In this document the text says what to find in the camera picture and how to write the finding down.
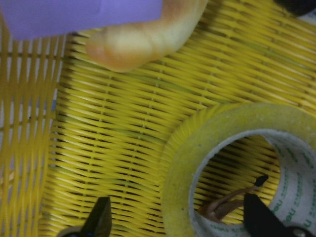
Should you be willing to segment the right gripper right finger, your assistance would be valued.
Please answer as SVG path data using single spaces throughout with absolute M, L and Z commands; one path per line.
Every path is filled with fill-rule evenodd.
M 243 224 L 251 237 L 290 237 L 289 229 L 255 194 L 245 194 Z

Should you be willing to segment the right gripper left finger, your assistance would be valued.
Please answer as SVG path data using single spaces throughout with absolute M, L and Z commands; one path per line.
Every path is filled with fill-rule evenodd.
M 92 211 L 79 232 L 80 237 L 109 237 L 112 229 L 110 197 L 97 199 Z

